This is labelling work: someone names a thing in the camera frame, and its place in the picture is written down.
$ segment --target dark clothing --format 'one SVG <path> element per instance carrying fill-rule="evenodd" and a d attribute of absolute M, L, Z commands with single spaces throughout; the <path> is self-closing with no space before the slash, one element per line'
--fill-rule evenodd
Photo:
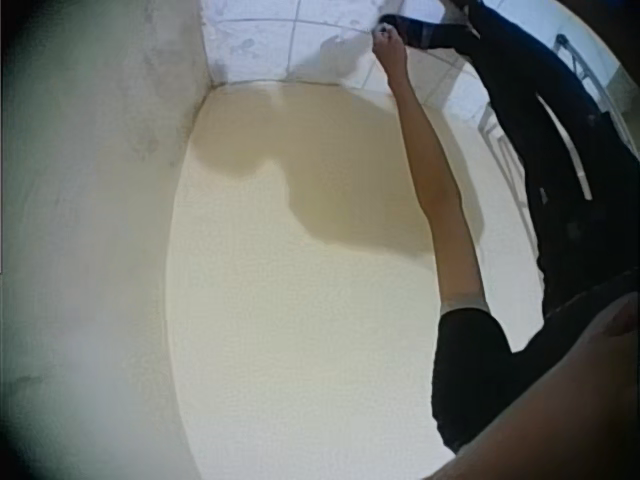
<path fill-rule="evenodd" d="M 637 290 L 637 270 L 607 282 L 545 319 L 520 352 L 498 321 L 466 308 L 442 316 L 431 406 L 444 444 L 458 453 L 569 351 L 593 317 Z"/>
<path fill-rule="evenodd" d="M 557 55 L 495 11 L 471 3 L 469 20 L 479 37 L 464 26 L 423 24 L 420 30 L 406 19 L 398 20 L 399 28 L 413 36 L 412 46 L 455 48 L 469 57 L 489 93 L 525 170 L 544 275 L 545 324 L 524 350 L 513 353 L 488 313 L 461 309 L 443 315 L 432 406 L 454 452 L 555 365 L 600 310 L 638 288 L 637 159 L 609 114 L 600 112 Z M 573 140 L 592 201 L 540 99 Z"/>

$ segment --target hand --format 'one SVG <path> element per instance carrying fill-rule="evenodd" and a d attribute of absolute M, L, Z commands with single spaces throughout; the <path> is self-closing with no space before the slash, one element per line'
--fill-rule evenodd
<path fill-rule="evenodd" d="M 573 382 L 591 393 L 583 402 L 602 405 L 614 426 L 637 425 L 638 293 L 600 312 L 560 362 Z"/>
<path fill-rule="evenodd" d="M 409 85 L 407 49 L 397 30 L 388 24 L 378 25 L 372 32 L 373 53 L 382 65 L 389 87 Z"/>

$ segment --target black sock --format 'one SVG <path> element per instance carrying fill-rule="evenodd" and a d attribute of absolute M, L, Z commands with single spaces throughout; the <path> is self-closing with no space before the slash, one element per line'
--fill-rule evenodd
<path fill-rule="evenodd" d="M 379 23 L 393 26 L 409 47 L 420 50 L 455 48 L 468 55 L 477 40 L 466 25 L 429 23 L 390 14 L 380 17 Z"/>

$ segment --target person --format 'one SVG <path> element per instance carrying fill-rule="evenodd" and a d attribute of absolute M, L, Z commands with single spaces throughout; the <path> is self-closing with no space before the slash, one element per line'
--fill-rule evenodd
<path fill-rule="evenodd" d="M 387 15 L 380 19 L 386 26 L 374 31 L 373 50 L 396 100 L 433 236 L 442 315 L 432 410 L 445 445 L 458 453 L 558 364 L 598 312 L 638 290 L 640 176 L 611 117 L 553 52 L 482 3 L 455 3 L 470 26 Z M 521 157 L 544 276 L 544 325 L 522 351 L 511 351 L 486 303 L 461 192 L 411 87 L 403 40 L 415 48 L 455 48 L 470 58 Z M 592 200 L 539 98 L 575 143 Z"/>
<path fill-rule="evenodd" d="M 425 480 L 637 479 L 638 294 L 600 312 L 569 353 Z"/>

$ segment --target foot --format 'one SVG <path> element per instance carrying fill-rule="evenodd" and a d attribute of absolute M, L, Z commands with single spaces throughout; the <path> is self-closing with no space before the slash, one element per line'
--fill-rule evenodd
<path fill-rule="evenodd" d="M 470 33 L 466 25 L 429 23 L 402 15 L 383 15 L 378 22 L 394 27 L 405 45 L 419 50 L 457 48 Z"/>
<path fill-rule="evenodd" d="M 378 23 L 386 23 L 394 27 L 408 47 L 419 50 L 433 48 L 431 47 L 431 38 L 433 37 L 434 28 L 438 24 L 393 14 L 381 16 Z"/>

